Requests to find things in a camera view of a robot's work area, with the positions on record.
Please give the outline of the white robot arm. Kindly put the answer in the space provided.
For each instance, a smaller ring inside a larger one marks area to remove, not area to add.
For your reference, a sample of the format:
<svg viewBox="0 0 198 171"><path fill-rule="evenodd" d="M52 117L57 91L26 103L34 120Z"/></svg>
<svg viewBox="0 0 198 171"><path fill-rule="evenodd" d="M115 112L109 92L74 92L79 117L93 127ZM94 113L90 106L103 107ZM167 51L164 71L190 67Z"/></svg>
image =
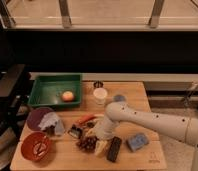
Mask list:
<svg viewBox="0 0 198 171"><path fill-rule="evenodd" d="M120 122L130 122L156 131L195 148L191 171L198 171L198 118L143 112L124 102L112 102L105 108L104 117L94 127L100 140L114 137Z"/></svg>

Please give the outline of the pale translucent gripper finger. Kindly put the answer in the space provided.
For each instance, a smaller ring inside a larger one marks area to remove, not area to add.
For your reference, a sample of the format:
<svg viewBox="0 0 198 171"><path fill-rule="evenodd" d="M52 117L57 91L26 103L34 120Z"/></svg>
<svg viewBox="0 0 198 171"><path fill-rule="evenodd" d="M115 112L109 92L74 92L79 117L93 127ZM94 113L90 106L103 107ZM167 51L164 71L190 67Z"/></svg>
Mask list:
<svg viewBox="0 0 198 171"><path fill-rule="evenodd" d="M108 148L108 141L107 140L98 140L96 142L96 147L95 147L95 151L94 154L96 156L103 156Z"/></svg>

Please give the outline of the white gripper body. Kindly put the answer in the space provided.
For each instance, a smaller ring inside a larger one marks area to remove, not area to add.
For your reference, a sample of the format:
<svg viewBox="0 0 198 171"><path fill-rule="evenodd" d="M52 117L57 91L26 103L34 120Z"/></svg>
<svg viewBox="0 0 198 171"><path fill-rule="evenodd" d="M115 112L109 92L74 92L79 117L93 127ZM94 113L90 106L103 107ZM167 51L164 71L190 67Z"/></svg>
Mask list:
<svg viewBox="0 0 198 171"><path fill-rule="evenodd" d="M104 116L96 123L93 131L95 132L95 135L98 139L110 140L114 137L114 131L117 126L117 122L114 122L110 120L107 116Z"/></svg>

